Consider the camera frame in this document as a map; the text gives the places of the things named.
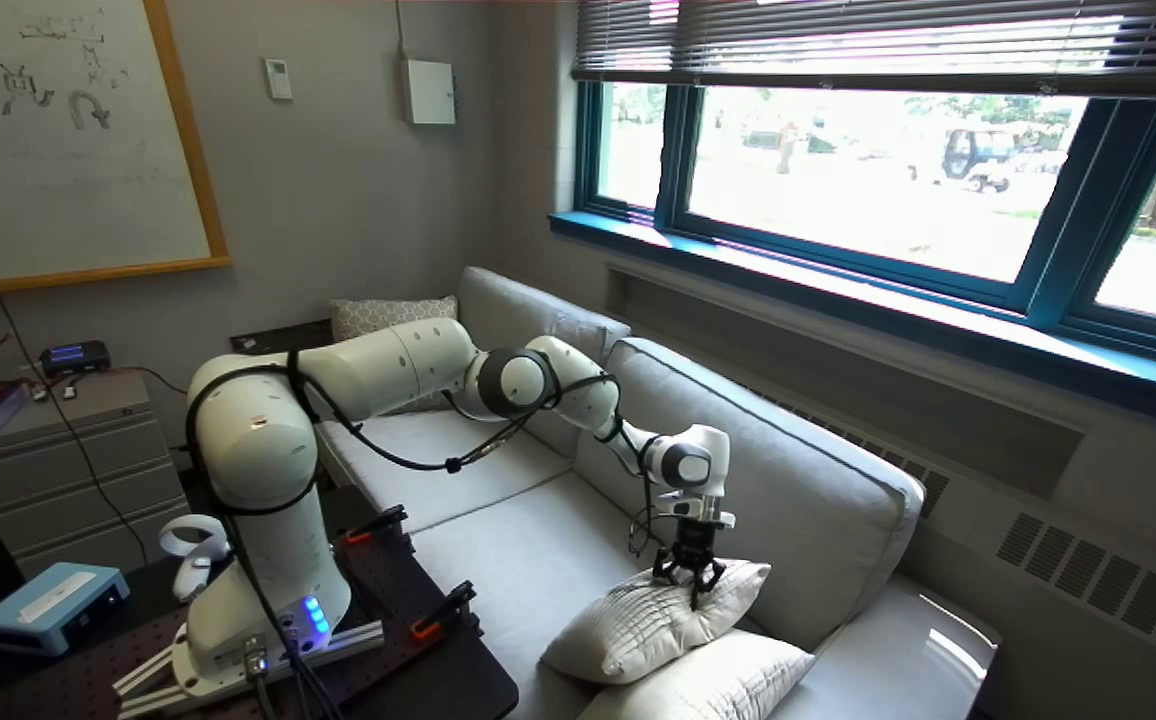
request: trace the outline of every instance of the window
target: window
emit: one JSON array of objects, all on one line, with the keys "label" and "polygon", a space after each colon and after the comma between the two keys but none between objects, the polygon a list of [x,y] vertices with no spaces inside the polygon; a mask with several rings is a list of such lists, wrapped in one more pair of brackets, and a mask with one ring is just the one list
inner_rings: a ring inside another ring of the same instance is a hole
[{"label": "window", "polygon": [[583,0],[581,207],[1156,353],[1156,0]]}]

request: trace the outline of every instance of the whiteboard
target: whiteboard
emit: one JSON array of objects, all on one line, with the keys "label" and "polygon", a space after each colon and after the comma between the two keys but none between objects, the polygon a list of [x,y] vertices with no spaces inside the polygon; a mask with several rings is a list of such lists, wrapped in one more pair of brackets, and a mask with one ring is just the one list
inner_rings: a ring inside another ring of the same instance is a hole
[{"label": "whiteboard", "polygon": [[218,264],[160,0],[0,0],[0,288]]}]

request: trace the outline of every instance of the window frame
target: window frame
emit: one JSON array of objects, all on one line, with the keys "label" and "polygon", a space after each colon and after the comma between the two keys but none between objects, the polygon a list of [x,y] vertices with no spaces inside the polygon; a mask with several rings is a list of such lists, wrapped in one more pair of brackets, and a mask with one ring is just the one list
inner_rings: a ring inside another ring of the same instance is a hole
[{"label": "window frame", "polygon": [[1146,201],[1156,179],[1156,98],[1089,98],[1069,147],[1069,164],[1060,169],[1050,201],[1038,212],[1024,264],[1011,285],[998,285],[690,212],[686,195],[703,118],[701,83],[668,89],[654,207],[602,201],[597,195],[598,95],[602,83],[576,83],[576,212],[606,221],[634,216],[634,222],[649,216],[651,229],[670,241],[733,243],[825,275],[853,275],[949,309],[1017,318],[1035,330],[1060,330],[1156,355],[1156,317],[1096,305],[1104,275],[1112,272],[1120,249],[1130,241],[1137,207]]}]

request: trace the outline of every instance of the wall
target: wall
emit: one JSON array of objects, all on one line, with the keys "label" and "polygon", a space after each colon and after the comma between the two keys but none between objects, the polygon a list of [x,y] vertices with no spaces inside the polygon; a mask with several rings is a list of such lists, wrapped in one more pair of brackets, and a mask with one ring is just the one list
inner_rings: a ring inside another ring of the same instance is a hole
[{"label": "wall", "polygon": [[[532,5],[494,15],[494,105],[513,107],[494,164],[504,212],[499,243],[493,252],[499,267],[572,300],[613,305],[617,313],[649,309],[638,318],[651,318],[651,330],[676,327],[676,334],[690,338],[728,330],[725,317],[733,324],[754,317],[763,330],[806,334],[846,358],[881,358],[1076,429],[1076,456],[1050,490],[1018,490],[993,474],[949,473],[949,487],[927,510],[904,570],[949,593],[1003,631],[986,703],[995,715],[1156,715],[1156,627],[1137,631],[1122,623],[1122,610],[1096,610],[1089,600],[998,558],[1011,519],[1026,510],[1156,570],[1156,420],[845,318],[776,309],[750,290],[706,285],[703,275],[624,264],[617,252],[553,235],[542,216],[567,207],[563,185],[572,177],[572,78],[563,78],[572,12],[572,5]],[[701,313],[684,317],[668,305],[651,305],[659,290],[703,300],[712,313],[701,318]],[[793,372],[793,355],[703,344],[690,344],[686,353],[701,353],[701,358],[736,372],[770,395]]]},{"label": "wall", "polygon": [[[458,129],[419,131],[399,117],[391,5],[173,0],[168,12],[233,267],[7,294],[36,347],[101,334],[114,363],[186,385],[233,330],[324,317],[333,294],[433,294],[482,254],[494,230],[482,5],[402,0],[407,52],[453,60],[458,89]],[[291,64],[295,105],[262,95],[260,57]],[[155,399],[179,429],[179,399],[160,387]]]}]

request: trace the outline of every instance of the white pillow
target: white pillow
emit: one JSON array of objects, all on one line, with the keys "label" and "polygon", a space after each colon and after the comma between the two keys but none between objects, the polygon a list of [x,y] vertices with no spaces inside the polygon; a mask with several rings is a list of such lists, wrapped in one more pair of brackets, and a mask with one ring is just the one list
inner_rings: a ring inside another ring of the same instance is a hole
[{"label": "white pillow", "polygon": [[454,317],[454,294],[437,300],[333,300],[333,338],[378,330],[407,318]]},{"label": "white pillow", "polygon": [[581,720],[763,720],[806,667],[806,653],[736,627],[638,682],[602,687]]},{"label": "white pillow", "polygon": [[770,562],[720,558],[725,574],[690,609],[690,589],[651,589],[651,570],[589,604],[542,664],[589,682],[632,682],[696,645],[725,635],[761,600]]}]

